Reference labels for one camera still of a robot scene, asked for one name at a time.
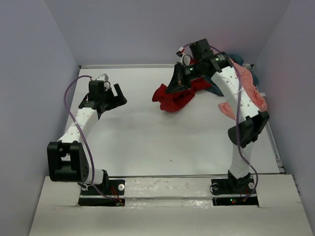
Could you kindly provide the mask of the red t shirt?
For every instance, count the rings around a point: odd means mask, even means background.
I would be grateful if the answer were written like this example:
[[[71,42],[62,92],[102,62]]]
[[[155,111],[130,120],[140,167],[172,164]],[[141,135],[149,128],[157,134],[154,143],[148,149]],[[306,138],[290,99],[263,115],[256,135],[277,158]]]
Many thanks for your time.
[[[159,102],[160,109],[169,113],[175,113],[184,108],[194,97],[195,94],[199,91],[205,89],[188,89],[182,92],[169,93],[166,91],[167,86],[161,84],[159,88],[154,92],[152,101]]]

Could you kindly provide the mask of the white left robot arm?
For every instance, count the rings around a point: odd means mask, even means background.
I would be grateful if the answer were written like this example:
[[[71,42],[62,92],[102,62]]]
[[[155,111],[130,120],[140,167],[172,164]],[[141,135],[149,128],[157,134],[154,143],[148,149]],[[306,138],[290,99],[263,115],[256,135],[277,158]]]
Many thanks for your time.
[[[54,182],[75,182],[92,185],[98,194],[109,188],[106,170],[96,169],[87,136],[103,113],[125,105],[127,99],[119,84],[107,80],[91,80],[88,93],[71,115],[72,124],[56,141],[47,146],[49,177]]]

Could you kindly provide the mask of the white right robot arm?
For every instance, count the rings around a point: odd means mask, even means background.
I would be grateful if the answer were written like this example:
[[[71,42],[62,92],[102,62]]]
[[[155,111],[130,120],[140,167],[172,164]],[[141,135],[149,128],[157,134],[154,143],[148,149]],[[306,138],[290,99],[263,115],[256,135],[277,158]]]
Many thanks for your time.
[[[250,173],[255,170],[251,164],[252,148],[269,114],[262,112],[249,97],[230,57],[225,52],[213,51],[207,39],[182,46],[176,53],[179,62],[174,65],[166,93],[189,90],[193,81],[204,76],[221,90],[236,119],[235,126],[227,132],[233,143],[232,161],[227,178],[213,179],[210,191],[214,196],[244,194],[248,198],[258,184]]]

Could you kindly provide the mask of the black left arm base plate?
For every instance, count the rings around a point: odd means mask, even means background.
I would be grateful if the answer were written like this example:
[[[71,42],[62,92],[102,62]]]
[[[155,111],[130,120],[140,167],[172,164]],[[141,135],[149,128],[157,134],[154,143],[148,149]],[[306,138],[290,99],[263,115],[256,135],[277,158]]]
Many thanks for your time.
[[[109,185],[96,185],[96,189],[87,184],[78,184],[80,195],[78,205],[82,207],[123,207],[125,205],[126,180],[109,178]]]

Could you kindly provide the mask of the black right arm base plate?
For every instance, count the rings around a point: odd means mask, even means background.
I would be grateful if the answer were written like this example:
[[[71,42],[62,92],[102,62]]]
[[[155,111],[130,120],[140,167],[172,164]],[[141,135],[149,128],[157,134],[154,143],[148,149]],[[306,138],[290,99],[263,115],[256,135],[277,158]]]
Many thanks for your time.
[[[212,194],[213,206],[258,206],[258,197],[254,180],[251,178],[249,182],[238,189],[232,190],[227,185],[228,179],[216,178],[211,180],[209,191]]]

